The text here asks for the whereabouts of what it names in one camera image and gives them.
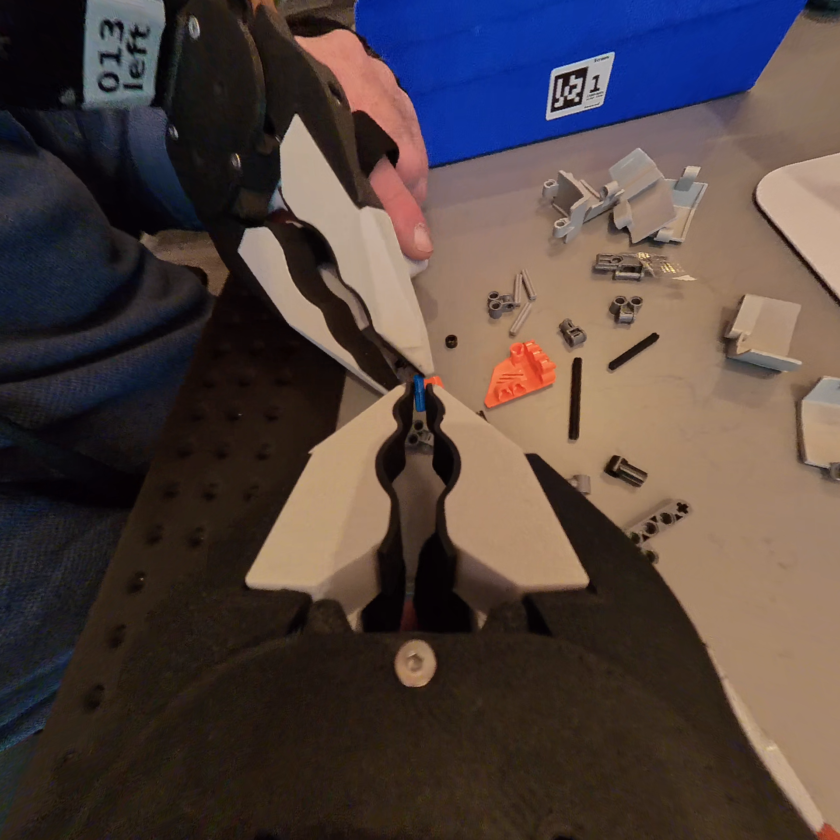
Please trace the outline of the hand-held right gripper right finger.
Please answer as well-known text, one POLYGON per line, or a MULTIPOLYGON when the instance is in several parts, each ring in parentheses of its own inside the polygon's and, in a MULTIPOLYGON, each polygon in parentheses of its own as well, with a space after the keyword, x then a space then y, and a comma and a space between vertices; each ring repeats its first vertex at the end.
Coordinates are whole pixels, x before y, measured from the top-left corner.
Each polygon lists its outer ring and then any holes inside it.
POLYGON ((587 587, 576 551, 525 453, 442 387, 435 435, 450 445, 443 539, 455 551, 455 593, 477 612, 524 595, 587 587))

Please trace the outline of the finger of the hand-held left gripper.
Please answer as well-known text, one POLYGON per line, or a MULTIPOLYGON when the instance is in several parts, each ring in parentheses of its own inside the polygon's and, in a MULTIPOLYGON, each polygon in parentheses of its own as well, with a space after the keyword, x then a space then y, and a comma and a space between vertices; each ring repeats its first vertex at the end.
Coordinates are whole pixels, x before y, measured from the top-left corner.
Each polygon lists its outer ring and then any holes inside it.
POLYGON ((391 219, 351 198, 300 116, 280 142, 280 191, 287 209, 326 240, 373 330, 419 372, 433 375, 425 321, 391 219))
POLYGON ((239 257, 286 324, 378 392, 395 386, 382 348, 361 328, 348 302, 335 294, 319 269, 308 237, 293 224, 249 227, 239 257))

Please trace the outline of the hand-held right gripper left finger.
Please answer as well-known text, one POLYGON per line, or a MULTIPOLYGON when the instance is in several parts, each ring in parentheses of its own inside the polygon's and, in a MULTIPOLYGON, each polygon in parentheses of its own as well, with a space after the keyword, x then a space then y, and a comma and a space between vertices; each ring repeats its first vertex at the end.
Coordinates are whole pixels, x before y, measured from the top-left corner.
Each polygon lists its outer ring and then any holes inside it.
POLYGON ((413 414, 412 391, 390 391, 312 448, 255 561, 247 586, 334 600, 346 615, 383 591, 377 553, 391 523, 392 500, 376 457, 413 414))

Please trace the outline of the blue plastic bin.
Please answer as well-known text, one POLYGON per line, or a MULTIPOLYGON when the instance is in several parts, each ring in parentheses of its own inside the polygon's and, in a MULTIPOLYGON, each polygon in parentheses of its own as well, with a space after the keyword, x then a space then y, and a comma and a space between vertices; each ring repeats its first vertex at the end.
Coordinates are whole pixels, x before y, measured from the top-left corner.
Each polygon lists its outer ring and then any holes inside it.
POLYGON ((751 89, 802 1, 359 1, 430 165, 751 89))

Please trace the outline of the person's left forearm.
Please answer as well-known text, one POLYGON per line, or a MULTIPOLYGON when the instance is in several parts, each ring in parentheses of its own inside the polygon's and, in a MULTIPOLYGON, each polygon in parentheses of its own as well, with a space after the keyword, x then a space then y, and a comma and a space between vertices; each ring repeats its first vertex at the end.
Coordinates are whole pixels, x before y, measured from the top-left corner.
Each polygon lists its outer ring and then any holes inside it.
MULTIPOLYGON (((200 228, 162 111, 2 111, 2 419, 143 474, 214 298, 144 234, 200 228)), ((129 516, 2 438, 1 743, 42 729, 129 516)))

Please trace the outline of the person's left hand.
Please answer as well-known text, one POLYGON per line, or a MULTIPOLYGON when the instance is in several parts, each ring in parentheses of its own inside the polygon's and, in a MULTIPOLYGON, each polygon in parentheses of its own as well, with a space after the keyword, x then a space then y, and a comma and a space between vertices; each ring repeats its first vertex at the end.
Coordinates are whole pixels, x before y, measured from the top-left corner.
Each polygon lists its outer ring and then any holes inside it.
POLYGON ((371 172, 371 186, 392 220, 404 256, 416 263, 429 260, 434 246, 423 211, 427 151, 410 98, 391 69, 350 31, 335 29, 317 37, 297 37, 297 42, 330 68, 351 109, 367 113, 395 141, 397 163, 381 158, 371 172))

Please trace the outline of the dark grey bent beam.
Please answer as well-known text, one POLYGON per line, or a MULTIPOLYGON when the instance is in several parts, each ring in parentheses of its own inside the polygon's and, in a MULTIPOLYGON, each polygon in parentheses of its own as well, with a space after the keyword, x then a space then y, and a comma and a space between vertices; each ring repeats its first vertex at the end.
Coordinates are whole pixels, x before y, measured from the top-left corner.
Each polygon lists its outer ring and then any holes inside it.
POLYGON ((686 519, 692 506, 685 500, 667 500, 645 518, 625 528, 626 536, 638 547, 686 519))

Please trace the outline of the orange triangular panel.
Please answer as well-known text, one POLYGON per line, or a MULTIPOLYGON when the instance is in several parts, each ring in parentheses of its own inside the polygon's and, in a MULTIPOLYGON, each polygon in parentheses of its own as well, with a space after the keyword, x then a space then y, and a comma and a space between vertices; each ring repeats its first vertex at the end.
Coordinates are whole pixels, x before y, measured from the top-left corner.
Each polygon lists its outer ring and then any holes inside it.
POLYGON ((508 357, 491 373, 485 407, 495 408, 551 386, 556 366, 536 341, 512 344, 508 357))

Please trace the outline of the short black axle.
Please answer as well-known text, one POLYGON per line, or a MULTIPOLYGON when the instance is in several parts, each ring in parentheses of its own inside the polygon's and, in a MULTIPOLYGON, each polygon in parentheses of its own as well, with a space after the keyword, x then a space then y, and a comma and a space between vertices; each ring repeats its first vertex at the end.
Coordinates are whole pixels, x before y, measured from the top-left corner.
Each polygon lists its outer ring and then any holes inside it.
POLYGON ((607 370, 609 370, 609 372, 617 371, 629 361, 638 357, 639 354, 653 347, 656 342, 659 341, 659 338, 660 336, 657 332, 650 333, 648 336, 639 340, 624 352, 618 354, 617 357, 610 360, 607 364, 607 370))

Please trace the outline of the grey axle connector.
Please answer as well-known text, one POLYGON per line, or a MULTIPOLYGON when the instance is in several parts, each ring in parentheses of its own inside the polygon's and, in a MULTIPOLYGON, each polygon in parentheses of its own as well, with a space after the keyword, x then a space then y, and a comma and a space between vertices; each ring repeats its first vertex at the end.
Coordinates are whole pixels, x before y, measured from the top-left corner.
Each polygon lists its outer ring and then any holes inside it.
POLYGON ((644 260, 634 253, 600 253, 596 256, 592 270, 598 274, 611 275, 614 280, 640 281, 647 273, 644 260))

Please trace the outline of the clear plastic piece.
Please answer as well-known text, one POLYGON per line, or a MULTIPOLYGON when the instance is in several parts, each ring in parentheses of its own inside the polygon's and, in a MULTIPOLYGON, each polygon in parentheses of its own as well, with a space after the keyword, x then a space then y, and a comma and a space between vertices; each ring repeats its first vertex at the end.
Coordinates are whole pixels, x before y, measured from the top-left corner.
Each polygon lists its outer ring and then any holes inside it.
POLYGON ((684 267, 667 255, 653 252, 637 252, 635 255, 644 268, 644 275, 662 280, 694 281, 684 267))

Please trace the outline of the white book stand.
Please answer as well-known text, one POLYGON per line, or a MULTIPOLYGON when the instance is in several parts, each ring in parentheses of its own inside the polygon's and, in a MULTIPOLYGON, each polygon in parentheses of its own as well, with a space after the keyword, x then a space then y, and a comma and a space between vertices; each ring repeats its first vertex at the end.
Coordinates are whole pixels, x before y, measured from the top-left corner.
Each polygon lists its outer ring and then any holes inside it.
POLYGON ((754 199, 762 214, 839 299, 839 153, 765 175, 754 199))

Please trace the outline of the light grey bracket piece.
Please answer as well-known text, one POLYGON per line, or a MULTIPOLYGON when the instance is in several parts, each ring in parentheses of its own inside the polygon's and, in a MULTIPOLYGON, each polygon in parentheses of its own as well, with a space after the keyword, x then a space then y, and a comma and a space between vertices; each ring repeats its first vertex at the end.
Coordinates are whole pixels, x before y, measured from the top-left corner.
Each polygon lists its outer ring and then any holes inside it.
POLYGON ((802 398, 798 414, 801 462, 839 481, 839 379, 822 377, 802 398))
POLYGON ((743 295, 724 334, 727 358, 775 372, 798 370, 802 362, 789 352, 801 311, 799 303, 743 295))

